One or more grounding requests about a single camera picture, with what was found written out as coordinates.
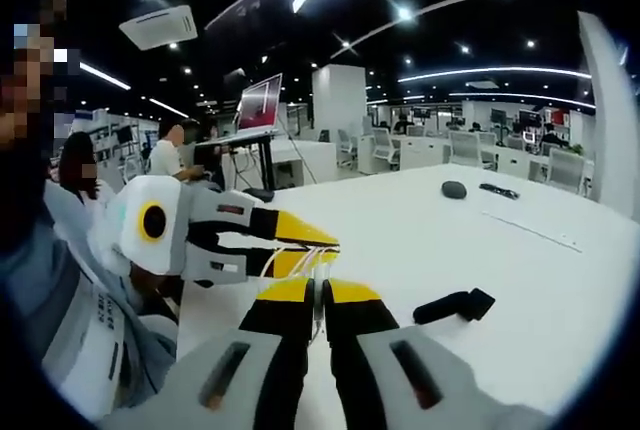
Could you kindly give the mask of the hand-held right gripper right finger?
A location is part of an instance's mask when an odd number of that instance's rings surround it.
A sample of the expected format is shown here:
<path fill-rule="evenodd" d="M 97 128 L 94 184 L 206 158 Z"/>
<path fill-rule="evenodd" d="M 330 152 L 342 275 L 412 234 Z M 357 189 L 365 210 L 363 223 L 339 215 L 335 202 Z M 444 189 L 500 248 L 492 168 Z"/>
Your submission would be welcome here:
<path fill-rule="evenodd" d="M 470 365 L 402 327 L 364 284 L 330 278 L 322 300 L 331 372 L 350 429 L 546 429 L 550 418 L 482 391 Z"/>

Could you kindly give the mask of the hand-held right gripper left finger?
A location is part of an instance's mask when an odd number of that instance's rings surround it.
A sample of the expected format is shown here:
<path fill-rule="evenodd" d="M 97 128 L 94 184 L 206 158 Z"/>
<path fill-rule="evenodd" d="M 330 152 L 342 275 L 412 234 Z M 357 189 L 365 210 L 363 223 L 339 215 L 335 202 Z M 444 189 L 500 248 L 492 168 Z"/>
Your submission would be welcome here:
<path fill-rule="evenodd" d="M 308 370 L 315 283 L 278 281 L 258 294 L 240 326 L 181 357 L 145 403 L 102 429 L 291 429 Z"/>

